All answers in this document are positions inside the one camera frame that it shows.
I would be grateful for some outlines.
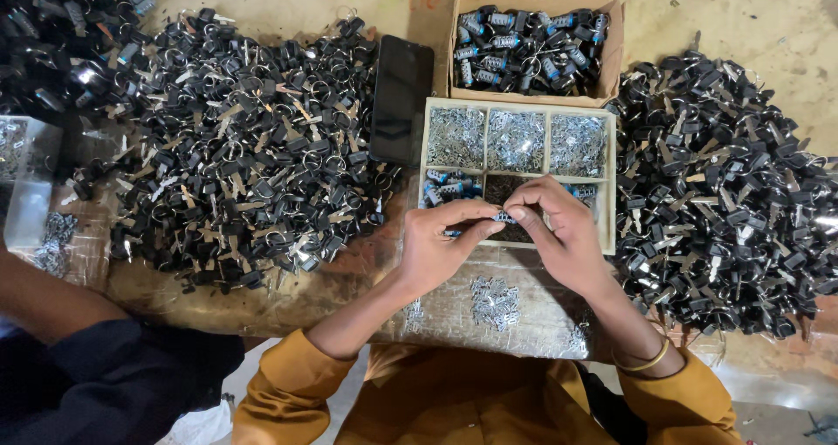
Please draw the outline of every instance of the workbench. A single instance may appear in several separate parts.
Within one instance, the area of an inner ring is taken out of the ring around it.
[[[834,59],[838,45],[836,0],[622,0],[625,2],[623,69],[637,61],[657,62],[677,54],[701,31],[701,51],[731,58],[753,69],[777,89],[773,104],[794,118],[809,150],[833,155],[838,135]],[[183,9],[215,8],[236,20],[240,32],[262,44],[317,34],[351,8],[367,27],[425,45],[436,54],[434,90],[445,96],[446,47],[453,0],[158,0],[149,24]],[[139,263],[110,264],[102,284],[110,298],[159,322],[210,332],[283,336],[308,327],[368,290],[397,265],[404,212],[415,201],[418,177],[388,207],[389,222],[369,238],[356,239],[335,263],[299,276],[286,275],[271,289],[238,289],[223,296],[211,288],[183,295],[181,282]],[[471,282],[478,275],[502,276],[520,289],[520,323],[506,332],[474,325]],[[799,337],[770,343],[741,333],[699,338],[690,345],[716,371],[734,399],[811,410],[838,406],[838,308],[826,311]],[[454,278],[422,299],[423,327],[406,332],[396,314],[373,338],[482,348],[551,358],[601,359],[607,352],[596,319],[580,297],[559,286],[537,252],[525,248],[478,247]],[[692,340],[695,336],[686,335]]]

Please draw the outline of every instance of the mustard yellow sleeve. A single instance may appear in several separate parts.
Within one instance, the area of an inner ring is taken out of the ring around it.
[[[648,444],[741,444],[728,390],[689,350],[678,351],[686,366],[668,378],[639,379],[617,369],[628,407],[649,426]]]
[[[354,364],[317,350],[298,330],[269,348],[233,416],[233,443],[311,443],[329,426],[326,399]]]

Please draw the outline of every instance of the hand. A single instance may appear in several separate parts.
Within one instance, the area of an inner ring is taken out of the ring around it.
[[[541,206],[550,217],[552,231],[527,204]],[[611,276],[591,211],[552,176],[519,186],[504,209],[532,237],[544,267],[556,281],[585,298],[613,285],[608,282]]]
[[[405,215],[405,248],[399,276],[408,281],[411,300],[433,290],[457,272],[477,242],[506,224],[487,217],[498,209],[485,201],[458,200],[433,209],[413,209]],[[483,219],[459,237],[443,235],[447,226]]]

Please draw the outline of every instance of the phone screen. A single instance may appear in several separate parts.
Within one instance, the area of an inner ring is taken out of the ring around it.
[[[430,47],[393,35],[381,38],[370,137],[373,159],[419,166],[432,83]]]

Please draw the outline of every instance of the clear plastic box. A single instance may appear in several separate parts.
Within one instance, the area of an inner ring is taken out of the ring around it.
[[[0,183],[14,183],[3,238],[9,249],[41,246],[63,129],[0,116]]]

